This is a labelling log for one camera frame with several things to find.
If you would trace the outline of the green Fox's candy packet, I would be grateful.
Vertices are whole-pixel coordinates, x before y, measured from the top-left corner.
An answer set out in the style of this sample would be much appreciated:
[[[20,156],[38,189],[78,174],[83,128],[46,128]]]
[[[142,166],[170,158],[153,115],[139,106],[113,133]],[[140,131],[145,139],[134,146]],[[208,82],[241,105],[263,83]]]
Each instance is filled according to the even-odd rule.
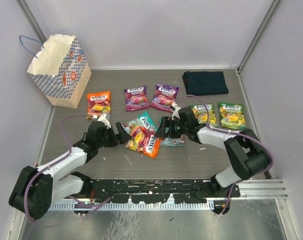
[[[244,106],[239,103],[219,102],[220,125],[223,128],[244,130],[246,121],[244,117]]]

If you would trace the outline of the purple snack packet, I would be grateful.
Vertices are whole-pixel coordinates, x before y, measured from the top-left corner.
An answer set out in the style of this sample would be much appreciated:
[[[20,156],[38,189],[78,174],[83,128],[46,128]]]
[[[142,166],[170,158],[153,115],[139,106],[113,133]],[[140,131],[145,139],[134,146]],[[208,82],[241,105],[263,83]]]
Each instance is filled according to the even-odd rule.
[[[147,98],[147,86],[127,88],[124,90],[125,95],[125,110],[133,112],[147,109],[150,107]]]

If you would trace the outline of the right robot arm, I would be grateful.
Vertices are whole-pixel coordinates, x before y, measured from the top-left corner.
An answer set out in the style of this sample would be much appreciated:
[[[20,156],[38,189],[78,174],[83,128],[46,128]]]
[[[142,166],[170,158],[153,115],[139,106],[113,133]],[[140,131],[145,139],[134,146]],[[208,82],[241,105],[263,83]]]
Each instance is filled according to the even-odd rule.
[[[226,151],[230,165],[210,178],[210,189],[216,197],[224,196],[233,184],[266,171],[273,163],[272,154],[251,129],[230,131],[199,123],[190,107],[178,107],[171,117],[162,117],[154,136],[176,139],[182,135],[197,144]]]

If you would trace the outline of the orange Fox's fruits packet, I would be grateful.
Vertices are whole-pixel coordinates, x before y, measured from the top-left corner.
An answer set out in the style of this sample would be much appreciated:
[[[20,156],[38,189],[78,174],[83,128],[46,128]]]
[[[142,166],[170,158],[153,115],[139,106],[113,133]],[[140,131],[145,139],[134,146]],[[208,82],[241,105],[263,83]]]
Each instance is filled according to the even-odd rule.
[[[87,114],[100,117],[111,113],[111,92],[104,91],[87,94]]]

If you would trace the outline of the blue checkered paper bag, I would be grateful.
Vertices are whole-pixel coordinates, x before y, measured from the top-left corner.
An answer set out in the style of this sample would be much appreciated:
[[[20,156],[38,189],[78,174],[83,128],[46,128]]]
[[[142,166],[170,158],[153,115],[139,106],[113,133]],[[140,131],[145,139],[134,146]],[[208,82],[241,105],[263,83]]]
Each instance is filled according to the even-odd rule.
[[[74,35],[54,34],[32,52],[27,73],[49,102],[76,109],[92,75],[85,53]]]

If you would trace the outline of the teal Fox's mint packet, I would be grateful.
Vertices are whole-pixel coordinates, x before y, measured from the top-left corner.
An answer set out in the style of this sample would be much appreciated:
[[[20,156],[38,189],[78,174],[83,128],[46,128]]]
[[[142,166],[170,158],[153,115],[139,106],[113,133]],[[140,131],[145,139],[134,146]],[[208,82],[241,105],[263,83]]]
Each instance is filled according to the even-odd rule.
[[[180,147],[185,145],[184,136],[182,135],[180,138],[162,138],[160,141],[160,146],[163,147]]]

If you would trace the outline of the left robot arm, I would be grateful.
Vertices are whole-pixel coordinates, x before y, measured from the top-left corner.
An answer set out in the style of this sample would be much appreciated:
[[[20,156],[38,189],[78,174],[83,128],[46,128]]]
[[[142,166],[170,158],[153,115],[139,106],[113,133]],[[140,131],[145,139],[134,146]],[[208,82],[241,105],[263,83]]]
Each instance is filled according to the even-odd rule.
[[[92,192],[91,179],[74,169],[92,160],[100,148],[113,148],[131,140],[120,122],[115,125],[118,133],[108,123],[93,121],[82,139],[65,154],[38,167],[24,167],[8,204],[34,221],[42,218],[51,204],[66,197],[87,198]]]

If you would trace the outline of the green snack packet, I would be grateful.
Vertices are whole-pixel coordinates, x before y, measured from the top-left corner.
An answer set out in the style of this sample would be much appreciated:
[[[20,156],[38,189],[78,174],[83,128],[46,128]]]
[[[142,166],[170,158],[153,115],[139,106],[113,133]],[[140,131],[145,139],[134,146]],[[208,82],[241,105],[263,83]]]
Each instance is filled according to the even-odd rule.
[[[204,106],[203,104],[190,105],[190,107],[199,124],[205,124],[208,120],[209,115],[208,124],[212,127],[218,126],[215,116],[214,105],[212,103],[206,104],[206,106]]]

